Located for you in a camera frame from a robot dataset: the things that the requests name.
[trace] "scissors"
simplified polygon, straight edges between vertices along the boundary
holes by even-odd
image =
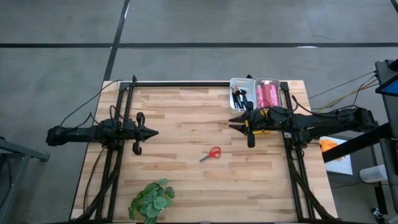
[[[221,156],[221,148],[216,146],[216,147],[213,147],[210,150],[209,154],[207,156],[205,156],[203,159],[201,159],[199,162],[203,162],[211,157],[219,158],[220,156]]]

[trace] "wooden table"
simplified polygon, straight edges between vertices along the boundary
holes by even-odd
[[[304,82],[288,84],[290,94],[310,109]],[[118,88],[119,84],[114,83],[102,92],[97,120],[109,118],[109,106],[116,104]],[[160,214],[158,222],[297,220],[282,134],[258,135],[256,147],[248,148],[246,137],[228,127],[228,119],[235,117],[229,113],[228,94],[226,87],[134,88],[131,118],[142,111],[146,126],[159,131],[159,135],[142,144],[141,156],[134,155],[133,142],[126,141],[114,222],[131,222],[127,212],[131,200],[147,184],[161,178],[170,180],[167,186],[174,188],[175,199]],[[306,114],[301,108],[296,113]],[[213,146],[222,148],[222,156],[199,163]],[[71,218],[82,213],[84,191],[100,151],[100,144],[89,144]],[[87,204],[100,188],[105,154],[91,181]],[[305,149],[304,161],[312,192],[336,217],[322,154],[316,144]],[[308,217],[302,192],[300,198]],[[108,209],[107,199],[104,211]]]

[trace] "concrete floor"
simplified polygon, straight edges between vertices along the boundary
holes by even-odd
[[[112,42],[123,0],[0,0],[1,43]],[[135,0],[121,42],[394,42],[398,13],[388,0],[194,1]],[[119,49],[111,80],[227,80],[232,77],[304,80],[309,96],[374,70],[377,60],[397,58],[398,48],[333,49]],[[48,128],[101,86],[110,49],[0,49],[0,135],[51,153],[32,161],[12,223],[68,220],[86,144],[49,147]],[[323,106],[360,86],[363,78],[311,99]],[[353,97],[341,103],[351,104]],[[360,93],[358,106],[387,121],[380,95]],[[68,121],[84,120],[96,101]],[[356,133],[343,133],[353,137]],[[353,154],[355,170],[372,166],[371,154]],[[331,185],[358,181],[331,175]],[[374,222],[368,185],[333,189],[339,217]]]

